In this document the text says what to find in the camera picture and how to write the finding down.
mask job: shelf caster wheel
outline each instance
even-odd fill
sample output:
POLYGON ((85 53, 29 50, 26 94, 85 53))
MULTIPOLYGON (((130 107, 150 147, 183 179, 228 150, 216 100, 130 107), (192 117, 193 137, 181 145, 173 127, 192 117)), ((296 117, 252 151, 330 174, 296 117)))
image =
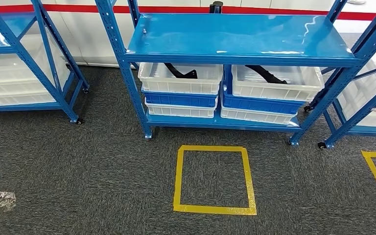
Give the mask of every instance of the shelf caster wheel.
POLYGON ((287 143, 291 146, 299 146, 298 142, 290 142, 290 140, 287 141, 287 143))
POLYGON ((75 122, 75 124, 77 124, 77 125, 81 125, 83 123, 84 123, 84 120, 81 119, 81 118, 77 119, 77 121, 75 122))
POLYGON ((327 148, 327 145, 324 142, 319 142, 318 148, 320 148, 320 149, 327 148))
POLYGON ((305 113, 309 113, 309 111, 312 111, 313 109, 308 105, 304 107, 305 113))

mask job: shelf perforated upright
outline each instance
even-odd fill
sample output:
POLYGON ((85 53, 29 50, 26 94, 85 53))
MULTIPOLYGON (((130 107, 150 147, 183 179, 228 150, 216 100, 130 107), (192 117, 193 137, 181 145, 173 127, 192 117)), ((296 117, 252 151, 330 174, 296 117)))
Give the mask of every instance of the shelf perforated upright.
POLYGON ((66 44, 62 40, 61 35, 49 17, 49 14, 44 9, 41 1, 31 0, 31 2, 34 7, 34 12, 0 14, 0 54, 17 54, 19 58, 22 59, 31 69, 42 85, 48 90, 55 102, 0 106, 0 111, 63 110, 70 118, 70 122, 81 124, 82 120, 79 119, 78 115, 72 108, 80 91, 82 90, 86 93, 89 89, 89 84, 83 77, 78 65, 74 61, 66 44), (40 29, 55 86, 52 85, 49 78, 43 73, 20 41, 35 22, 38 23, 40 29), (68 79, 63 89, 61 88, 55 68, 55 63, 46 33, 46 27, 54 37, 57 45, 67 59, 72 70, 68 75, 68 79), (74 89, 74 93, 67 102, 67 91, 69 90, 74 79, 78 79, 78 82, 74 89))
POLYGON ((349 71, 364 61, 333 27, 346 0, 335 1, 326 16, 140 13, 137 1, 128 0, 135 26, 129 48, 124 47, 111 3, 95 2, 146 138, 152 137, 152 126, 205 127, 294 132, 290 143, 297 145, 314 121, 301 126, 295 118, 288 125, 229 120, 220 117, 219 107, 208 120, 149 115, 130 70, 132 62, 223 64, 224 76, 230 76, 232 64, 349 71))

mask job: white plastic crate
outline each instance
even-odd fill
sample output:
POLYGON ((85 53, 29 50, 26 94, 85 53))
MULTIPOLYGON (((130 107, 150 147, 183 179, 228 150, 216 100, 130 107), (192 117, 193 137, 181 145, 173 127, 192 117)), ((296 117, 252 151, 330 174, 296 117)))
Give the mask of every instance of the white plastic crate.
POLYGON ((295 115, 270 113, 255 110, 225 108, 221 105, 221 117, 246 121, 258 121, 275 124, 289 124, 295 115))
MULTIPOLYGON (((49 63, 41 36, 36 34, 25 35, 22 38, 22 44, 41 70, 43 70, 45 75, 50 80, 53 80, 51 70, 48 69, 49 63)), ((56 64, 64 63, 65 65, 65 61, 61 57, 59 48, 51 41, 50 47, 56 64)), ((29 67, 18 57, 17 54, 0 54, 0 81, 18 81, 31 78, 37 79, 34 73, 32 73, 29 67)))
POLYGON ((165 115, 165 116, 179 116, 179 117, 194 117, 194 118, 213 118, 214 111, 217 108, 217 100, 215 107, 196 107, 183 105, 166 105, 166 104, 151 104, 146 102, 145 105, 149 109, 151 115, 165 115))
POLYGON ((268 83, 258 73, 243 65, 233 65, 233 95, 254 98, 312 101, 324 88, 318 67, 264 66, 287 84, 268 83))
POLYGON ((198 79, 176 78, 164 63, 141 63, 138 77, 142 82, 143 90, 146 92, 218 94, 223 75, 222 65, 172 65, 183 74, 197 70, 198 79))
POLYGON ((55 102, 48 92, 0 95, 0 106, 55 102))
MULTIPOLYGON (((358 74, 376 69, 376 53, 358 74)), ((376 95, 376 73, 352 81, 338 96, 346 120, 350 119, 376 95)), ((376 126, 376 108, 357 125, 376 126)))
MULTIPOLYGON (((66 67, 64 62, 58 61, 56 64, 58 79, 63 88, 70 70, 66 67)), ((54 79, 49 78, 51 83, 55 86, 54 79)), ((46 91, 45 87, 36 77, 30 77, 23 80, 1 80, 0 81, 0 94, 17 94, 17 93, 37 93, 46 91)))

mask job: black pole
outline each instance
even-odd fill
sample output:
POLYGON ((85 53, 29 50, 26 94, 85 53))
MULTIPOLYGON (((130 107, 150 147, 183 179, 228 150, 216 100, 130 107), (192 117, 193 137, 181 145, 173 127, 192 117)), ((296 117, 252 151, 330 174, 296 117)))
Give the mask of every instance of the black pole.
POLYGON ((215 1, 210 4, 210 13, 217 13, 221 14, 223 12, 223 2, 222 1, 215 1))

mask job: blue shelf board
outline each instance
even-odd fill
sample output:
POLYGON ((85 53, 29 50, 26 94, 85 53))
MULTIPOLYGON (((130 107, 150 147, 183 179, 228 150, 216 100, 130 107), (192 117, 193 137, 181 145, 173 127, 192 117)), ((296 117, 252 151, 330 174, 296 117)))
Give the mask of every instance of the blue shelf board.
MULTIPOLYGON (((333 103, 336 113, 338 114, 338 118, 342 124, 346 122, 344 113, 342 112, 342 107, 339 104, 338 100, 336 99, 333 103)), ((376 126, 355 126, 351 128, 350 131, 346 133, 346 135, 361 135, 361 136, 376 136, 376 126)))
POLYGON ((222 118, 220 110, 214 113, 214 118, 202 117, 176 117, 146 114, 150 126, 169 127, 195 127, 195 128, 215 128, 215 129, 236 129, 236 130, 258 130, 258 131, 280 131, 298 132, 302 129, 298 119, 294 117, 289 125, 271 124, 264 122, 242 121, 236 119, 222 118))
POLYGON ((61 106, 57 102, 0 106, 0 111, 28 111, 28 110, 54 110, 54 109, 61 109, 61 106))
POLYGON ((350 67, 359 60, 325 16, 141 14, 126 57, 185 62, 350 67))
MULTIPOLYGON (((5 23, 18 38, 21 38, 36 21, 35 13, 0 14, 5 23)), ((0 33, 0 53, 15 53, 4 36, 0 33)))

